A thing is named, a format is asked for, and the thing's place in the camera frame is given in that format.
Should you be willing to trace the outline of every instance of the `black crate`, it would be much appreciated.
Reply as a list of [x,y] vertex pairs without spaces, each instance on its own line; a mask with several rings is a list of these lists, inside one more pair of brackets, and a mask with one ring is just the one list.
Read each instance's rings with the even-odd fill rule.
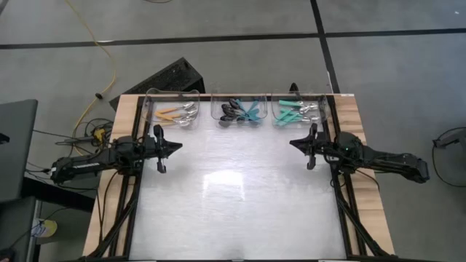
[[[157,88],[162,91],[183,91],[189,92],[197,90],[205,94],[204,80],[202,76],[192,67],[184,57],[178,59],[161,71],[158,71],[148,79],[135,85],[123,94],[146,94],[147,90]],[[110,106],[116,111],[119,96],[112,99]]]

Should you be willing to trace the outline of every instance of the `concrete floor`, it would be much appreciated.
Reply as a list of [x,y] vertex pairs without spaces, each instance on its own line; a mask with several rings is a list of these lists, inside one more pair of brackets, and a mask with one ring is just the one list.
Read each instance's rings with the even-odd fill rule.
[[[316,33],[309,1],[73,0],[99,40]],[[463,1],[319,0],[327,32],[461,28]],[[0,44],[90,41],[62,0],[9,0],[0,15]],[[405,258],[463,261],[466,189],[433,174],[431,140],[465,126],[466,35],[370,36],[328,39],[343,93],[355,93],[368,144],[408,151],[430,165],[431,181],[410,183],[378,175],[395,252]],[[302,90],[331,92],[318,39],[223,41],[109,47],[117,64],[113,98],[174,60],[185,57],[205,79],[206,90],[224,92]],[[69,134],[95,92],[111,78],[108,58],[97,47],[0,50],[0,101],[36,98],[36,129]],[[113,119],[107,103],[89,118]],[[68,152],[53,137],[34,134],[29,160],[48,166]],[[458,148],[438,155],[442,174],[466,183]],[[94,186],[97,180],[74,186]],[[57,207],[44,205],[42,214]],[[89,215],[63,211],[59,233],[45,244],[41,261],[81,255]]]

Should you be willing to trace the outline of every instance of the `wooden table frame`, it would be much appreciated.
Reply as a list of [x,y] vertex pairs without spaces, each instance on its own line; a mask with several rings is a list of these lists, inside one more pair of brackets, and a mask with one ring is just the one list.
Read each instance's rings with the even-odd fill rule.
[[[235,96],[241,95],[264,95],[264,94],[235,94]],[[201,94],[201,100],[209,100],[211,94]],[[119,101],[119,106],[116,111],[115,121],[113,132],[111,134],[111,139],[116,139],[124,135],[137,135],[140,137],[143,134],[145,121],[142,119],[141,115],[137,115],[138,101],[141,104],[143,96],[140,95],[122,95]],[[331,117],[328,117],[327,128],[331,138],[335,136],[335,130],[340,129],[341,131],[351,132],[358,136],[364,144],[366,144],[366,137],[364,135],[363,126],[361,123],[358,106],[354,95],[327,95],[329,104],[331,108],[333,107],[333,113]],[[114,174],[115,170],[104,171],[100,177],[100,184],[98,188],[98,196],[100,198],[100,203],[103,203],[103,198],[105,190],[111,176]],[[367,174],[375,178],[374,172],[372,170],[364,170]],[[351,177],[348,177],[349,182],[347,182],[347,190],[342,190],[344,196],[349,202],[351,201],[351,196],[354,193],[354,202],[352,205],[357,206],[357,211],[361,223],[365,226],[369,234],[378,242],[380,247],[387,251],[388,253],[393,254],[392,240],[387,226],[387,221],[385,219],[384,209],[382,207],[382,200],[380,198],[376,184],[362,176],[355,173]],[[122,185],[127,184],[127,188],[123,189]],[[130,198],[131,193],[133,192],[135,184],[135,178],[124,178],[122,175],[116,175],[111,184],[108,186],[108,192],[106,197],[106,206],[100,207],[100,210],[105,209],[105,218],[103,220],[103,235],[105,236],[110,228],[114,225],[115,217],[117,210],[122,208],[123,201],[120,201],[122,196],[125,196],[125,203]],[[129,254],[130,242],[126,240],[128,232],[128,220],[131,220],[131,217],[126,219],[125,223],[119,230],[119,235],[117,241],[114,242],[113,246],[107,250],[104,256],[107,256],[110,253],[110,256],[122,256],[124,254]],[[347,255],[364,255],[365,247],[362,247],[360,239],[355,232],[354,227],[351,222],[348,221],[348,218],[341,219],[342,231],[345,235],[345,229],[347,227],[347,238],[344,237],[345,249]],[[99,215],[98,215],[98,204],[97,201],[94,204],[94,210],[92,212],[92,217],[90,221],[90,226],[87,232],[87,238],[84,245],[83,255],[90,254],[99,243]]]

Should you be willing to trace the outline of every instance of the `wooden board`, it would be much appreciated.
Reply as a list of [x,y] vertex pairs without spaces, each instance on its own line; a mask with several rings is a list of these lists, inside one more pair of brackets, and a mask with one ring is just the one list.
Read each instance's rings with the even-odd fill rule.
[[[201,96],[210,97],[210,94],[201,94]],[[352,132],[357,135],[364,143],[366,143],[366,137],[364,135],[363,125],[361,123],[359,110],[354,95],[334,95],[334,97],[341,131]],[[137,101],[138,95],[121,96],[118,110],[116,111],[111,139],[119,138],[123,135],[131,135]],[[329,126],[333,126],[331,119],[329,119]],[[115,170],[107,170],[101,175],[98,189],[101,209],[103,209],[103,196],[105,194],[106,187],[114,172]],[[364,170],[363,172],[366,172],[367,174],[374,177],[374,172],[371,170]],[[372,180],[366,178],[363,175],[358,175],[357,173],[352,175],[352,183],[355,190],[355,197],[361,222],[366,227],[371,236],[379,243],[381,248],[388,253],[393,254],[394,251],[392,240],[388,231],[384,208],[382,206],[382,200],[380,199],[380,194],[377,190],[376,184]],[[105,206],[106,211],[103,221],[104,236],[114,224],[121,185],[122,176],[116,175],[108,188]],[[132,186],[130,186],[128,196],[130,195],[132,189]],[[351,226],[349,221],[348,225],[353,253],[358,254],[358,243],[356,241],[354,228]],[[83,255],[90,254],[98,246],[99,228],[98,204],[96,201],[87,232],[86,242],[84,244]],[[125,224],[120,230],[116,255],[122,255],[123,253],[126,228],[127,226]]]

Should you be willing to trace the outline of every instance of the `plastic container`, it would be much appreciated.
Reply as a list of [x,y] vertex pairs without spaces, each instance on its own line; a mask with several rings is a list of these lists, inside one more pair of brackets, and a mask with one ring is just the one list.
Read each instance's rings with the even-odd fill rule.
[[227,127],[260,127],[267,117],[267,96],[265,94],[231,94],[225,96],[219,91],[210,98],[210,115],[216,126]]
[[327,97],[312,93],[272,93],[272,124],[276,128],[309,128],[330,115]]
[[142,117],[163,128],[191,130],[198,125],[199,113],[200,94],[197,90],[174,92],[152,88],[144,98]]

